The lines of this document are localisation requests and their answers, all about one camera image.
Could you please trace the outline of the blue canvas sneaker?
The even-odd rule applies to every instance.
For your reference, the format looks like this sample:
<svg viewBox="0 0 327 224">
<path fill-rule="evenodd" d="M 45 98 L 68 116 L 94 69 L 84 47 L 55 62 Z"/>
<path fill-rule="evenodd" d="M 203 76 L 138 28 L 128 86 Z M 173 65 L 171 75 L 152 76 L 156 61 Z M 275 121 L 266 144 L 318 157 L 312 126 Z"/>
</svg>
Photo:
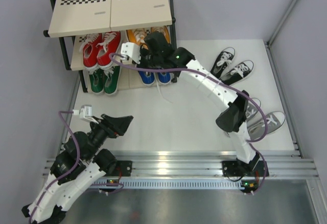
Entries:
<svg viewBox="0 0 327 224">
<path fill-rule="evenodd" d="M 155 76 L 155 82 L 156 82 L 156 87 L 157 87 L 157 90 L 160 94 L 160 96 L 165 100 L 167 101 L 168 103 L 173 103 L 172 101 L 170 101 L 169 99 L 165 98 L 164 95 L 162 94 L 161 92 L 161 89 L 160 89 L 160 85 L 168 85 L 171 83 L 171 76 L 170 76 L 170 73 L 167 73 L 167 72 L 164 72 L 164 73 L 156 73 L 156 76 Z"/>
<path fill-rule="evenodd" d="M 151 86 L 154 83 L 154 81 L 155 81 L 154 73 L 144 72 L 144 71 L 139 71 L 138 73 L 140 75 L 143 85 Z"/>
</svg>

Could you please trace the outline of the red canvas sneaker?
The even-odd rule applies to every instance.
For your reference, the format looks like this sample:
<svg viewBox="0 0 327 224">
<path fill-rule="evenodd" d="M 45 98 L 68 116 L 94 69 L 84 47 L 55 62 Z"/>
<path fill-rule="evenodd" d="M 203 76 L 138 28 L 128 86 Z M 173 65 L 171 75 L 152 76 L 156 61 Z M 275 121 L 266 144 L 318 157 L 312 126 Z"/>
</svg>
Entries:
<svg viewBox="0 0 327 224">
<path fill-rule="evenodd" d="M 89 72 L 94 72 L 98 68 L 98 44 L 101 42 L 102 33 L 87 34 L 79 48 L 79 52 L 83 55 L 83 65 Z"/>
<path fill-rule="evenodd" d="M 106 32 L 103 35 L 103 40 L 97 46 L 99 51 L 97 54 L 97 63 L 99 68 L 107 70 L 112 66 L 112 61 L 109 57 L 111 53 L 115 53 L 121 45 L 120 31 Z"/>
</svg>

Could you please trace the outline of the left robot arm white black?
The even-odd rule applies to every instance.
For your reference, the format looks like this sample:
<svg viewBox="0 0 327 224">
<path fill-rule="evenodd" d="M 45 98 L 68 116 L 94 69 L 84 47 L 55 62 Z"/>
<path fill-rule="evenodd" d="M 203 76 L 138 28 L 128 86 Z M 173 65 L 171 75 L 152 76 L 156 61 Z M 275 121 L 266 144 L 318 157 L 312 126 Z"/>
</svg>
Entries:
<svg viewBox="0 0 327 224">
<path fill-rule="evenodd" d="M 102 114 L 90 118 L 90 131 L 72 132 L 63 150 L 55 157 L 41 192 L 22 207 L 29 223 L 61 223 L 73 203 L 91 186 L 103 190 L 107 185 L 121 190 L 123 184 L 113 180 L 107 184 L 96 181 L 104 176 L 129 176 L 130 161 L 118 161 L 108 149 L 107 139 L 122 137 L 133 116 L 110 117 Z"/>
</svg>

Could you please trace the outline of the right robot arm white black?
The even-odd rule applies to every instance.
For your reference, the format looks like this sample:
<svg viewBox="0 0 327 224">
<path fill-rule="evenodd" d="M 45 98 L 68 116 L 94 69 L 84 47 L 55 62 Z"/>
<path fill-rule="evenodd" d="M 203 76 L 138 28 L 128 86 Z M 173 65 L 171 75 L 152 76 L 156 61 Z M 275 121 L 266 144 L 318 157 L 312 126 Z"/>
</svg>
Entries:
<svg viewBox="0 0 327 224">
<path fill-rule="evenodd" d="M 187 49 L 173 49 L 160 32 L 145 37 L 140 66 L 172 72 L 213 100 L 220 111 L 216 125 L 229 135 L 236 151 L 236 160 L 223 163 L 224 176 L 237 181 L 255 174 L 260 155 L 249 143 L 245 114 L 249 98 L 247 92 L 233 91 L 208 72 Z"/>
</svg>

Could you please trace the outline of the black canvas sneaker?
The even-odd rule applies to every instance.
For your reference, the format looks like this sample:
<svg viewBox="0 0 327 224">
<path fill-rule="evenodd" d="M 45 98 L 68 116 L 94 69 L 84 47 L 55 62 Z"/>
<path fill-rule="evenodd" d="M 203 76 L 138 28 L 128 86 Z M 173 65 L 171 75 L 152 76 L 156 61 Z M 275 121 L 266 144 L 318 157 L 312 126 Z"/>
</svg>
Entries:
<svg viewBox="0 0 327 224">
<path fill-rule="evenodd" d="M 224 70 L 232 63 L 235 54 L 236 51 L 233 47 L 227 47 L 222 50 L 216 58 L 210 73 L 219 79 L 222 76 Z"/>
<path fill-rule="evenodd" d="M 230 71 L 220 78 L 226 85 L 236 84 L 246 79 L 254 69 L 254 63 L 251 60 L 245 60 L 234 66 Z"/>
</svg>

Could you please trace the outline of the orange canvas sneaker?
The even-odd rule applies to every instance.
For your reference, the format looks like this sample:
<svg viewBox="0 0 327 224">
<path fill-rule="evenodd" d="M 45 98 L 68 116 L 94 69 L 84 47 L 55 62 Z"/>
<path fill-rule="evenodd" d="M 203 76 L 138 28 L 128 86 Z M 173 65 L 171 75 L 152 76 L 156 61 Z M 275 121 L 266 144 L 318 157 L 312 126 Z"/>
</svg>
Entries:
<svg viewBox="0 0 327 224">
<path fill-rule="evenodd" d="M 144 39 L 147 36 L 145 28 L 130 29 L 126 31 L 126 34 L 129 42 L 137 44 L 138 46 L 145 44 Z"/>
<path fill-rule="evenodd" d="M 159 32 L 162 33 L 167 40 L 168 43 L 171 43 L 170 41 L 170 34 L 167 26 L 160 26 L 160 27 L 151 27 L 151 33 L 153 32 Z"/>
</svg>

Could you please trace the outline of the green canvas sneaker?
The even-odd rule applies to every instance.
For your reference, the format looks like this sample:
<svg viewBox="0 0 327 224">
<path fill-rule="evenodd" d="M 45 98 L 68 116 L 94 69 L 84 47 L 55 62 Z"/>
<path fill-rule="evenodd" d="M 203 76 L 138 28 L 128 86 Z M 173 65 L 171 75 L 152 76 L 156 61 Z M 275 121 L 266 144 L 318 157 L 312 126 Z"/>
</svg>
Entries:
<svg viewBox="0 0 327 224">
<path fill-rule="evenodd" d="M 90 88 L 94 94 L 100 94 L 104 89 L 103 70 L 97 69 L 89 73 Z"/>
<path fill-rule="evenodd" d="M 114 95 L 118 90 L 121 67 L 113 66 L 104 71 L 104 92 L 107 95 Z"/>
</svg>

